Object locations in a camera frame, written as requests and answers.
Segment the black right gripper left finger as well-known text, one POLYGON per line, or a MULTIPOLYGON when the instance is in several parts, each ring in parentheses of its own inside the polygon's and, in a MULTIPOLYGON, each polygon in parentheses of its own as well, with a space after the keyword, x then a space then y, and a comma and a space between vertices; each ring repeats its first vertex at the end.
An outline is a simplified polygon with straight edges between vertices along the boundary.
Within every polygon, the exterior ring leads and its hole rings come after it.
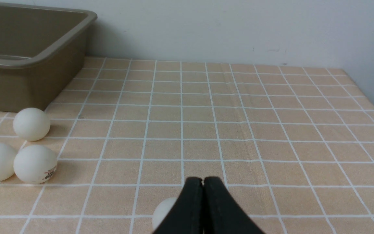
POLYGON ((188 177, 172 209, 153 234, 202 234, 203 183, 188 177))

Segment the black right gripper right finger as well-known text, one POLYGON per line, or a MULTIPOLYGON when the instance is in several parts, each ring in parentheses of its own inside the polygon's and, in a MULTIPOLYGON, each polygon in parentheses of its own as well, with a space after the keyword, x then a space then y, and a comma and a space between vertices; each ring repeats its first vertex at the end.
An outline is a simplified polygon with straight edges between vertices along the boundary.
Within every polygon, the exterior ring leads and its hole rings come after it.
POLYGON ((205 234, 264 233, 238 205, 220 178, 206 177, 203 192, 203 229, 205 234))

